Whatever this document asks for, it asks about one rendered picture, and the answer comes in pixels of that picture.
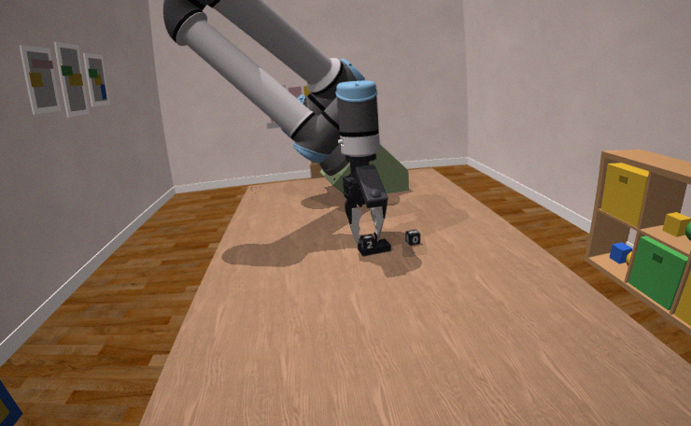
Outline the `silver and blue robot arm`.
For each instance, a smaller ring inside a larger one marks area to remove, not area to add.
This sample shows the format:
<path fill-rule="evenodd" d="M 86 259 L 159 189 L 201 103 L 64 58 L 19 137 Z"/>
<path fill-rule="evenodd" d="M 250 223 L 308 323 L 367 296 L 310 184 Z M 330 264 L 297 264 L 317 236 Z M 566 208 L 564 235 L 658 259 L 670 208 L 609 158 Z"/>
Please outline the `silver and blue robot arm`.
<path fill-rule="evenodd" d="M 294 97 L 212 27 L 203 13 L 206 5 L 307 81 L 308 96 Z M 380 151 L 375 83 L 346 59 L 329 59 L 263 0 L 164 0 L 163 19 L 179 46 L 189 46 L 217 70 L 328 176 L 350 163 L 348 154 L 362 157 Z M 374 164 L 356 166 L 355 175 L 368 208 L 388 204 Z"/>

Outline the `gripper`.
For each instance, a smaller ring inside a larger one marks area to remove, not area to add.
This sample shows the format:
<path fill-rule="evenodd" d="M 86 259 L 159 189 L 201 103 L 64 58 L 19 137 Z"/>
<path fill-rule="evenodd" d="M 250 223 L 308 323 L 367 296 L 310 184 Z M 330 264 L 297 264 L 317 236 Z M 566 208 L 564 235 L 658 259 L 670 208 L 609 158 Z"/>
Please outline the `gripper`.
<path fill-rule="evenodd" d="M 345 213 L 348 217 L 349 226 L 357 245 L 360 244 L 359 221 L 361 218 L 361 211 L 358 209 L 357 205 L 359 205 L 359 207 L 362 207 L 362 205 L 365 205 L 365 202 L 360 190 L 360 185 L 355 175 L 355 168 L 356 166 L 369 165 L 369 162 L 375 159 L 376 154 L 362 157 L 345 156 L 345 160 L 347 162 L 350 162 L 350 174 L 349 176 L 343 177 L 343 183 L 345 186 L 344 196 L 346 198 Z M 386 211 L 387 206 L 371 207 L 371 216 L 375 226 L 375 242 L 378 242 L 379 237 L 381 235 L 384 219 L 386 216 Z"/>

